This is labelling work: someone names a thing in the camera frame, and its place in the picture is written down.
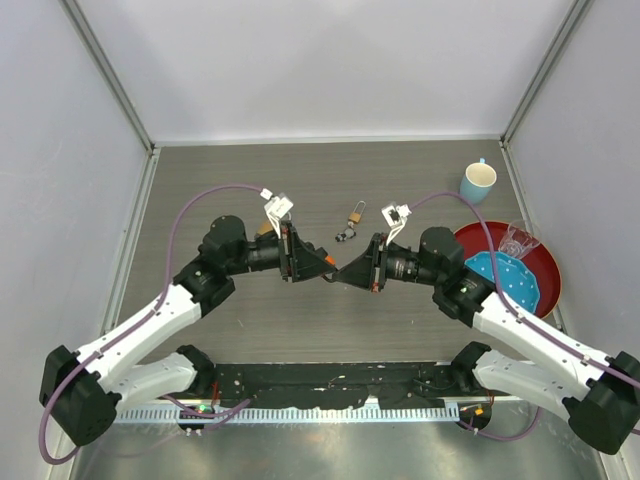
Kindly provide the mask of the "small brass padlock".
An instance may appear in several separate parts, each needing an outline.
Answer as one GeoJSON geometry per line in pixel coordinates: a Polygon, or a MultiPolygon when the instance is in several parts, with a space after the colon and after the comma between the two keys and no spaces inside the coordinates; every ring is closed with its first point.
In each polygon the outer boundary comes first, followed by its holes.
{"type": "Polygon", "coordinates": [[[348,222],[354,225],[359,224],[361,222],[365,209],[366,209],[366,202],[363,200],[358,201],[354,206],[354,209],[348,216],[348,222]]]}

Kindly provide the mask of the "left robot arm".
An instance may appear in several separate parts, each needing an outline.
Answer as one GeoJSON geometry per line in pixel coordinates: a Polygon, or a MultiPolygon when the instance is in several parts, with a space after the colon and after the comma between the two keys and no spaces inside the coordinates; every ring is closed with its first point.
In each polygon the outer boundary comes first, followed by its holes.
{"type": "Polygon", "coordinates": [[[205,397],[215,366],[194,346],[147,365],[141,359],[220,306],[235,290],[234,276],[271,269],[292,283],[336,270],[326,250],[303,241],[289,220],[250,240],[239,217],[215,219],[197,256],[156,299],[102,337],[76,350],[60,345],[47,355],[39,394],[46,418],[82,447],[129,406],[170,393],[205,397]]]}

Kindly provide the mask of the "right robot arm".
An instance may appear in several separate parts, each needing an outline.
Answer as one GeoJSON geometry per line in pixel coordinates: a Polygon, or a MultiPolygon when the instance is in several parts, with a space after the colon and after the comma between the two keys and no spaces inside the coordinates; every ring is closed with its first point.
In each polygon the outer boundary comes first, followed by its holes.
{"type": "Polygon", "coordinates": [[[565,421],[582,441],[614,455],[639,423],[639,362],[611,356],[569,337],[528,312],[497,285],[468,268],[464,249],[444,227],[426,229],[417,250],[385,235],[332,276],[336,282],[381,291],[389,280],[433,287],[433,302],[451,319],[525,356],[509,358],[470,343],[453,360],[451,380],[465,395],[481,388],[516,396],[565,421]]]}

